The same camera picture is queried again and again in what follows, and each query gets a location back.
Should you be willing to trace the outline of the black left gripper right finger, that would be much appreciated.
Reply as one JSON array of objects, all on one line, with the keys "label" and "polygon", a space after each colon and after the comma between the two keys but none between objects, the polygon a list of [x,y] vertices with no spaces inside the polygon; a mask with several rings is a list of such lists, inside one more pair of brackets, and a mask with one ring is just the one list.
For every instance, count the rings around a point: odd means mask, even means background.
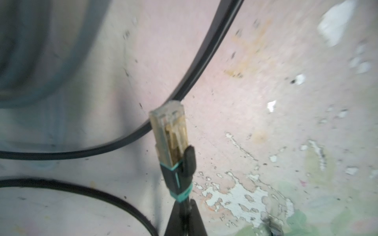
[{"label": "black left gripper right finger", "polygon": [[188,236],[208,236],[198,206],[194,199],[190,199],[190,213],[188,215]]}]

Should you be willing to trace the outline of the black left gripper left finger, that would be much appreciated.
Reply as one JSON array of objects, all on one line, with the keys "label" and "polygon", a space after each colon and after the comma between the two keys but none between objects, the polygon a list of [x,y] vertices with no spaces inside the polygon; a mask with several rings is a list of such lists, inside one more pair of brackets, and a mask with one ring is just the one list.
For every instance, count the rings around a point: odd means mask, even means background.
[{"label": "black left gripper left finger", "polygon": [[183,204],[175,202],[168,220],[164,236],[184,236]]}]

